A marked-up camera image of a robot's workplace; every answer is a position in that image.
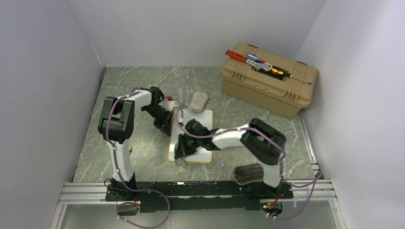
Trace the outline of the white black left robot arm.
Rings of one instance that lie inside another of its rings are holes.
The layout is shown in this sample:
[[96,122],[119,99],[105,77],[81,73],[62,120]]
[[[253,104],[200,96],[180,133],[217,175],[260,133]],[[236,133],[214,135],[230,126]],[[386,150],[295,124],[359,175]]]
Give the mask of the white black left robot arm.
[[97,129],[110,150],[113,162],[111,185],[118,188],[118,194],[124,200],[132,200],[138,189],[128,143],[134,131],[135,111],[147,112],[154,119],[155,128],[170,136],[174,107],[172,97],[165,96],[155,86],[137,87],[127,95],[105,98]]

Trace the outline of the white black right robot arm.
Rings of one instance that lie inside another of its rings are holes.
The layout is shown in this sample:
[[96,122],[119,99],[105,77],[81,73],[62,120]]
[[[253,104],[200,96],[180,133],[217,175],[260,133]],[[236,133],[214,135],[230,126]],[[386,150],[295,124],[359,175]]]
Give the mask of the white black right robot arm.
[[232,147],[245,147],[259,162],[238,166],[232,170],[232,179],[240,186],[264,183],[263,192],[269,198],[281,193],[281,160],[284,157],[286,137],[266,124],[253,118],[250,123],[229,129],[209,130],[195,119],[179,124],[183,133],[178,134],[174,146],[176,164],[184,166],[185,159],[198,148],[219,151]]

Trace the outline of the yellow framed whiteboard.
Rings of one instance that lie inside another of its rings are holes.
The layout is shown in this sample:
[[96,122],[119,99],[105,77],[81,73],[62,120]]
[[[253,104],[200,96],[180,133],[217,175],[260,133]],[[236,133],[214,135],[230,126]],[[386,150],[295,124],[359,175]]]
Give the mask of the yellow framed whiteboard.
[[[213,110],[206,109],[201,113],[193,113],[187,108],[181,109],[183,111],[183,119],[185,121],[190,121],[195,119],[200,122],[203,126],[207,127],[209,130],[213,127]],[[171,136],[170,136],[170,145],[168,149],[167,159],[170,162],[175,162],[174,152],[175,144],[178,142],[178,135],[182,134],[183,131],[176,124],[176,120],[173,118],[172,127],[171,127]],[[197,148],[196,153],[185,158],[187,163],[200,163],[200,164],[209,164],[212,162],[213,156],[212,151],[206,150],[202,147]]]

